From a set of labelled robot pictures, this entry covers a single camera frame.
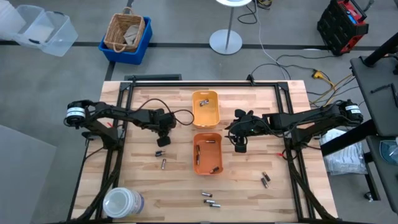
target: wooden tabletop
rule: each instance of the wooden tabletop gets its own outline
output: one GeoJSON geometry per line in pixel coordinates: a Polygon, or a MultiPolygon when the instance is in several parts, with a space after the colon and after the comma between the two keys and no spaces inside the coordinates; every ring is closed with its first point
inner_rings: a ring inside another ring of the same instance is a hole
{"type": "MultiPolygon", "coordinates": [[[[288,81],[294,112],[310,109],[303,81],[288,81]]],[[[104,82],[100,101],[115,105],[120,82],[104,82]]],[[[163,147],[165,154],[155,157],[160,150],[156,144],[158,136],[149,130],[141,130],[129,124],[126,131],[123,163],[119,180],[120,187],[141,193],[145,206],[141,214],[114,222],[294,222],[297,216],[294,207],[287,162],[278,152],[284,150],[282,139],[274,136],[249,138],[248,151],[239,154],[234,151],[227,138],[222,140],[224,171],[216,176],[196,175],[193,171],[193,143],[196,133],[216,132],[227,135],[224,130],[234,119],[235,109],[253,110],[254,115],[277,113],[273,87],[145,87],[134,88],[132,109],[138,108],[151,98],[164,100],[172,111],[192,110],[192,93],[196,90],[215,90],[219,94],[221,121],[215,129],[197,129],[194,126],[177,127],[169,134],[172,143],[163,147]],[[166,158],[165,170],[162,159],[166,158]],[[265,189],[260,178],[266,171],[271,178],[265,189]],[[213,194],[213,200],[221,208],[209,207],[203,203],[208,199],[201,191],[213,194]]],[[[282,95],[284,110],[285,97],[282,95]]],[[[145,105],[147,109],[163,108],[158,101],[145,105]]],[[[176,117],[185,123],[191,120],[188,113],[177,113],[176,117]]],[[[112,122],[101,119],[101,122],[112,122]]],[[[318,141],[310,145],[319,147],[318,141]]],[[[88,154],[102,146],[92,141],[88,154]]],[[[303,150],[310,188],[320,203],[337,217],[328,177],[319,150],[303,150]]],[[[91,156],[84,165],[80,186],[76,196],[72,217],[78,217],[94,199],[101,185],[106,150],[91,156]]],[[[306,211],[301,192],[302,207],[306,211]]]]}

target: concrete floor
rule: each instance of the concrete floor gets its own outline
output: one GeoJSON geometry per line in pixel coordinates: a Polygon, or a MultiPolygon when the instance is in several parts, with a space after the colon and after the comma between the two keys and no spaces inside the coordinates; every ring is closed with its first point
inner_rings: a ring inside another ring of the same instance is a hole
{"type": "MultiPolygon", "coordinates": [[[[262,41],[270,48],[267,52],[273,57],[330,55],[321,50],[292,50],[298,45],[323,45],[315,26],[328,2],[275,0],[270,11],[259,11],[262,41]]],[[[364,6],[366,1],[357,2],[364,6]]],[[[79,42],[99,42],[110,18],[122,11],[127,0],[13,0],[11,3],[61,11],[70,16],[79,42]]],[[[132,6],[138,14],[151,17],[154,30],[151,42],[208,43],[211,33],[228,25],[229,9],[214,0],[135,0],[132,6]]],[[[245,12],[244,7],[235,10],[233,29],[241,35],[244,44],[258,44],[258,24],[245,25],[236,20],[245,12]]],[[[391,29],[391,21],[398,21],[398,8],[393,0],[377,0],[366,20],[371,24],[369,34],[358,45],[378,46],[397,32],[391,29]]],[[[319,60],[283,58],[281,63],[322,70],[337,82],[351,73],[351,58],[369,53],[356,50],[342,57],[319,60]]],[[[256,66],[271,62],[258,49],[242,49],[224,56],[209,48],[153,47],[148,48],[140,66],[117,63],[111,79],[123,80],[125,75],[181,73],[183,80],[243,80],[256,66]]],[[[65,127],[62,119],[69,102],[99,99],[108,64],[97,47],[72,47],[64,57],[58,58],[35,49],[0,45],[0,124],[58,148],[33,217],[34,223],[58,222],[67,216],[83,159],[84,139],[79,131],[65,127]]],[[[321,93],[329,88],[325,82],[312,79],[308,70],[288,68],[288,71],[292,79],[305,80],[307,91],[321,93]]],[[[254,77],[283,79],[279,68],[272,66],[259,68],[254,77]]],[[[358,84],[351,82],[345,89],[353,86],[358,84]]],[[[310,100],[316,98],[314,95],[308,97],[310,100]]],[[[357,103],[363,101],[358,88],[336,97],[347,98],[357,103]]],[[[366,119],[370,118],[364,103],[361,111],[366,119]]],[[[339,217],[346,221],[398,223],[378,178],[376,183],[382,200],[368,203],[363,198],[368,187],[362,175],[330,177],[339,217]]]]}

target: black metal frame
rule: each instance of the black metal frame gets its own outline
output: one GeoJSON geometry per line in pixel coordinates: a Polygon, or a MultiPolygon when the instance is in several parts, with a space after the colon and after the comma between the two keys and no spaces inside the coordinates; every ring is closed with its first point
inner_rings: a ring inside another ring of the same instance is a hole
{"type": "MultiPolygon", "coordinates": [[[[182,81],[170,81],[170,82],[137,82],[136,78],[132,79],[132,82],[122,82],[120,84],[119,88],[119,95],[118,95],[118,100],[117,100],[117,106],[121,106],[121,103],[123,101],[123,94],[125,91],[128,91],[127,93],[127,102],[126,102],[126,107],[130,108],[131,107],[131,102],[132,102],[132,94],[133,90],[135,87],[155,87],[155,86],[268,86],[268,87],[274,87],[275,89],[275,95],[276,95],[276,100],[277,100],[277,106],[279,109],[279,112],[284,112],[283,104],[282,104],[282,97],[280,94],[280,91],[284,91],[285,97],[286,97],[286,103],[287,103],[287,110],[288,113],[293,113],[293,106],[292,106],[292,101],[290,98],[290,92],[289,92],[289,86],[287,82],[264,82],[264,83],[257,83],[254,81],[253,77],[251,75],[248,76],[247,81],[245,82],[182,82],[182,81]]],[[[118,125],[118,120],[113,121],[113,126],[118,125]]],[[[127,122],[123,122],[123,129],[127,129],[127,122]]],[[[103,178],[101,182],[101,190],[94,199],[92,205],[94,205],[95,202],[102,201],[106,191],[109,189],[110,186],[112,188],[115,188],[118,186],[118,181],[119,181],[119,174],[120,174],[120,168],[121,168],[121,163],[122,163],[122,158],[123,158],[123,150],[124,150],[124,142],[125,142],[125,137],[121,138],[123,141],[121,149],[118,151],[117,158],[116,158],[116,163],[115,167],[109,175],[110,170],[111,170],[111,160],[113,156],[113,151],[108,150],[108,153],[106,155],[106,160],[105,160],[105,166],[104,166],[104,172],[103,172],[103,178]]],[[[300,175],[297,172],[295,165],[293,163],[293,156],[292,156],[292,151],[293,149],[291,148],[289,141],[285,139],[285,149],[286,149],[286,156],[288,159],[288,167],[289,167],[289,173],[290,173],[290,180],[292,184],[292,192],[293,192],[293,198],[295,202],[295,208],[296,208],[296,213],[297,213],[297,219],[298,222],[305,222],[305,223],[349,223],[349,222],[343,222],[340,220],[331,220],[329,219],[329,216],[325,216],[321,214],[321,217],[324,218],[324,220],[317,220],[315,217],[315,211],[314,211],[314,206],[312,202],[316,203],[318,208],[322,207],[320,206],[319,202],[316,200],[315,196],[311,193],[309,186],[308,186],[308,178],[307,178],[307,172],[305,170],[305,164],[304,164],[304,159],[301,150],[297,150],[297,159],[298,159],[298,166],[300,169],[300,175]],[[307,203],[307,208],[308,208],[308,216],[309,218],[304,218],[303,216],[303,210],[301,206],[301,201],[300,201],[300,195],[299,195],[299,188],[297,187],[297,184],[299,181],[299,185],[302,187],[305,194],[306,198],[306,203],[307,203]]],[[[73,200],[70,206],[69,214],[67,221],[64,223],[109,223],[111,222],[112,218],[102,218],[102,203],[97,203],[95,210],[95,219],[90,220],[90,216],[84,217],[84,219],[71,219],[72,216],[72,211],[75,205],[75,199],[76,199],[76,194],[78,191],[79,183],[80,183],[80,178],[81,178],[81,173],[83,171],[83,166],[84,166],[84,160],[81,165],[80,169],[80,174],[78,178],[78,182],[76,183],[76,188],[75,188],[75,193],[73,196],[73,200]]]]}

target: orange bin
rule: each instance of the orange bin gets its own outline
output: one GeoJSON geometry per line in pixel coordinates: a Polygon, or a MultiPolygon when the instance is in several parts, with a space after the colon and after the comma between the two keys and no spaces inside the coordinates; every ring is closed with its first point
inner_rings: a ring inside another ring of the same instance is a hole
{"type": "Polygon", "coordinates": [[[221,152],[222,137],[218,133],[198,133],[193,137],[193,170],[198,175],[216,175],[223,171],[221,152]],[[197,145],[200,147],[199,165],[197,164],[197,145]],[[215,167],[220,169],[210,173],[215,167]]]}
{"type": "Polygon", "coordinates": [[[200,90],[192,93],[192,108],[197,128],[215,128],[220,122],[218,109],[218,94],[213,90],[200,90]],[[208,100],[208,104],[200,106],[201,101],[208,100]]]}

